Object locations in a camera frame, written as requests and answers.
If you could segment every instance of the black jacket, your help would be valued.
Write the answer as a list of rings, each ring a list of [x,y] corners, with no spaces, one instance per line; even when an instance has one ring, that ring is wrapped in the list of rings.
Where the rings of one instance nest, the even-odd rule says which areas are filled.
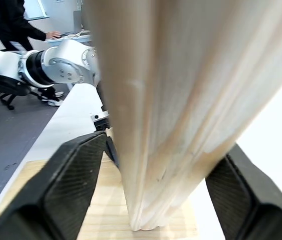
[[[24,18],[24,0],[0,0],[0,39],[17,42],[30,37],[45,41],[46,34]]]

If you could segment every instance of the gray floor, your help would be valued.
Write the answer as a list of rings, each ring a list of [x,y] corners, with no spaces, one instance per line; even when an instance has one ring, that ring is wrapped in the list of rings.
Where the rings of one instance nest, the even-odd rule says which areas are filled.
[[[68,93],[64,84],[56,89]],[[0,192],[57,110],[32,95],[17,97],[13,105],[9,111],[0,102]]]

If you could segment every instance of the window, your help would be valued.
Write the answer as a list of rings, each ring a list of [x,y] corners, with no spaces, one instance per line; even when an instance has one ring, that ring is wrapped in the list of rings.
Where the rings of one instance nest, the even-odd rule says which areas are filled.
[[[24,7],[27,20],[46,17],[41,0],[25,0]]]

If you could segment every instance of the desk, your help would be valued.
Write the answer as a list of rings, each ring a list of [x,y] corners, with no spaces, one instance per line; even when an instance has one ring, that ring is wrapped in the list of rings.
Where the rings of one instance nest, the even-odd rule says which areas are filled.
[[[84,44],[84,43],[88,43],[88,42],[92,41],[92,36],[90,34],[89,35],[83,35],[83,36],[64,36],[64,37],[61,37],[59,39],[46,40],[45,42],[50,44],[52,47],[57,47],[65,39],[72,39],[72,40],[78,41],[79,43]]]

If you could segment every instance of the person's hand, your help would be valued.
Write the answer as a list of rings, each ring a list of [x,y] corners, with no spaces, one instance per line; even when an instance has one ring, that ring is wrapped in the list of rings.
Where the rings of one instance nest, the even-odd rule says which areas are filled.
[[[61,33],[59,31],[50,31],[46,34],[46,39],[59,39]]]

